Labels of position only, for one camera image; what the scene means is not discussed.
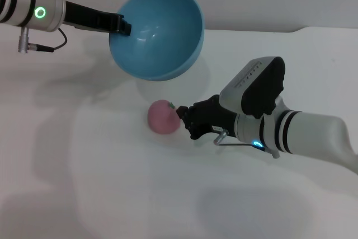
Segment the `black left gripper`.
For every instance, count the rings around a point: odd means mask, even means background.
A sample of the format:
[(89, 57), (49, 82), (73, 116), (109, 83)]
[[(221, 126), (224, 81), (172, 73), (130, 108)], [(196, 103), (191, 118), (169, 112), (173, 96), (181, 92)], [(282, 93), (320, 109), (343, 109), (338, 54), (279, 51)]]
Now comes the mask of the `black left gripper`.
[(131, 35), (131, 24), (118, 13), (110, 13), (66, 1), (63, 24), (76, 29)]

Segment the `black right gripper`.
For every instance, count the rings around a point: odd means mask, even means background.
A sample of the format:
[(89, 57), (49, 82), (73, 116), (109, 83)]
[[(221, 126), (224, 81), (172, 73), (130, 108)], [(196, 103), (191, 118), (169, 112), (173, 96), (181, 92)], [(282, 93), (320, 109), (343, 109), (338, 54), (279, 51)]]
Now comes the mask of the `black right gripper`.
[(182, 119), (192, 140), (197, 140), (207, 133), (219, 134), (223, 130), (227, 131), (228, 136), (236, 137), (234, 124), (237, 114), (219, 104), (219, 95), (196, 102), (190, 107), (180, 106), (176, 113)]

